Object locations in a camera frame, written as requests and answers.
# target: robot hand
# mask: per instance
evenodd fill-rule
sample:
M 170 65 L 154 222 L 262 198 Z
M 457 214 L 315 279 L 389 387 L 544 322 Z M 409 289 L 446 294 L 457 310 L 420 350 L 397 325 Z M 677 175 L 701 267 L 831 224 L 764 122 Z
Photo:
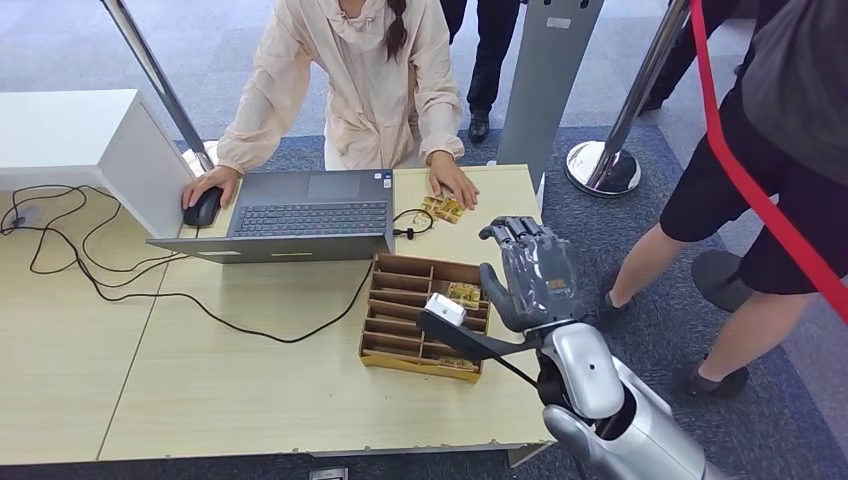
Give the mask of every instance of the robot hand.
M 574 274 L 569 244 L 530 217 L 498 217 L 480 231 L 501 249 L 507 286 L 488 263 L 480 266 L 483 289 L 504 325 L 523 332 L 574 317 Z

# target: black shoe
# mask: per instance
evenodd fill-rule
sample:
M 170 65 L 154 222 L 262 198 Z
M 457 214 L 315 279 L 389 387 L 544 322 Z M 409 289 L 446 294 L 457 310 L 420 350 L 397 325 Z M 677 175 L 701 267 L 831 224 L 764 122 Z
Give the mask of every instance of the black shoe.
M 624 312 L 630 308 L 630 302 L 627 302 L 620 307 L 616 307 L 612 304 L 609 292 L 612 290 L 613 285 L 615 285 L 615 279 L 617 277 L 618 270 L 607 275 L 601 282 L 601 293 L 598 295 L 598 319 L 597 325 L 595 325 L 598 330 L 609 330 L 612 328 L 618 323 L 618 319 L 624 315 Z
M 489 112 L 471 112 L 468 139 L 471 143 L 481 143 L 487 135 L 489 135 Z
M 742 393 L 751 374 L 746 367 L 713 382 L 698 373 L 700 365 L 694 368 L 679 368 L 672 375 L 675 392 L 690 399 L 727 400 Z
M 665 102 L 665 99 L 648 97 L 648 99 L 645 100 L 645 104 L 642 105 L 642 109 L 639 110 L 639 116 L 641 117 L 648 112 L 661 109 L 663 102 Z

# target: woman's hand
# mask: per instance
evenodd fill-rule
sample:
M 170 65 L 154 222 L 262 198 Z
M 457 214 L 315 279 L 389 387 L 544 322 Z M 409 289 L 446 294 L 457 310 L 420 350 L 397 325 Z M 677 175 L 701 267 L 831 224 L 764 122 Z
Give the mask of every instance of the woman's hand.
M 224 193 L 221 195 L 221 206 L 226 207 L 233 199 L 236 183 L 241 174 L 230 167 L 217 166 L 212 170 L 194 179 L 185 190 L 183 190 L 183 210 L 193 207 L 203 195 L 203 192 L 212 187 L 220 187 Z
M 427 158 L 430 165 L 430 187 L 437 197 L 442 194 L 442 185 L 453 192 L 456 202 L 462 208 L 474 210 L 480 190 L 471 183 L 465 173 L 456 165 L 453 155 L 437 150 Z

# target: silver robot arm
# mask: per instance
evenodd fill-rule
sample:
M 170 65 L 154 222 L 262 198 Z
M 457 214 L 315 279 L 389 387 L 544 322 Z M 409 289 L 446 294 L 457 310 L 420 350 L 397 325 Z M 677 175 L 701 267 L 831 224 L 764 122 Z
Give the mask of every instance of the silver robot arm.
M 435 294 L 419 326 L 471 360 L 491 358 L 536 387 L 551 435 L 579 461 L 615 480 L 723 480 L 671 408 L 609 351 L 601 334 L 574 319 L 568 242 L 529 217 L 501 217 L 480 232 L 501 248 L 508 288 L 491 265 L 483 289 L 504 325 L 524 334 L 512 344 L 462 327 L 465 312 Z M 536 381 L 502 356 L 534 349 Z

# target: red rope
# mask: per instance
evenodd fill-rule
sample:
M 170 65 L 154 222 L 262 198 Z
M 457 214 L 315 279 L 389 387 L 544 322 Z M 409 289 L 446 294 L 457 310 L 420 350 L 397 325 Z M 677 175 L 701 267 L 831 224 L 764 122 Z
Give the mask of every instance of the red rope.
M 701 89 L 704 95 L 704 112 L 707 118 L 707 141 L 727 172 L 727 176 L 760 216 L 763 223 L 777 238 L 777 241 L 789 253 L 801 271 L 810 279 L 822 296 L 833 306 L 836 313 L 848 324 L 848 288 L 830 269 L 824 259 L 809 242 L 798 232 L 785 215 L 769 200 L 768 195 L 751 178 L 751 175 L 739 163 L 721 129 L 721 121 L 716 103 L 710 56 L 707 49 L 707 29 L 704 23 L 702 0 L 692 0 L 692 28 L 695 33 L 695 48 L 698 52 L 698 71 L 701 76 Z

